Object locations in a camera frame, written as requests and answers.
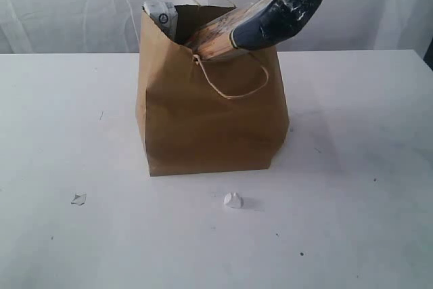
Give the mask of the white paper ball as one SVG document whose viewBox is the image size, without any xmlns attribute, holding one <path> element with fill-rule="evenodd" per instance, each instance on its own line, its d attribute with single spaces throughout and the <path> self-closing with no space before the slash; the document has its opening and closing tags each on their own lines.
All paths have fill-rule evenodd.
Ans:
<svg viewBox="0 0 433 289">
<path fill-rule="evenodd" d="M 225 195 L 223 203 L 229 208 L 242 208 L 244 199 L 237 192 L 229 192 Z"/>
</svg>

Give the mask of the dark blue pasta packet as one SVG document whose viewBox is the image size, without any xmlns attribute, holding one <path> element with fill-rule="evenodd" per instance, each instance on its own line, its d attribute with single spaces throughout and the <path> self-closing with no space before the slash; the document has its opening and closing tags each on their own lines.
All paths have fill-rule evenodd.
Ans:
<svg viewBox="0 0 433 289">
<path fill-rule="evenodd" d="M 258 0 L 199 27 L 185 42 L 202 60 L 222 60 L 296 36 L 323 0 Z"/>
</svg>

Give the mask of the small white blue packet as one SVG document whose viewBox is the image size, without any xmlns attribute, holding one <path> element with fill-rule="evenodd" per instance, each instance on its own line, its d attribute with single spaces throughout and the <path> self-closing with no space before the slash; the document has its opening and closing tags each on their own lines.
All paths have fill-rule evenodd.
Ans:
<svg viewBox="0 0 433 289">
<path fill-rule="evenodd" d="M 173 3 L 145 1 L 143 10 L 169 39 L 175 40 L 178 13 Z"/>
</svg>

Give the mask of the brown paper shopping bag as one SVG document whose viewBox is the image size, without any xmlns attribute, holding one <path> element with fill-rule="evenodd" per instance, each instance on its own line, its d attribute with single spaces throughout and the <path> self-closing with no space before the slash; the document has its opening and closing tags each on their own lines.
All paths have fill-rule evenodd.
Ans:
<svg viewBox="0 0 433 289">
<path fill-rule="evenodd" d="M 176 10 L 175 39 L 141 15 L 136 119 L 150 175 L 267 169 L 290 125 L 276 49 L 198 60 L 184 41 L 227 9 Z"/>
</svg>

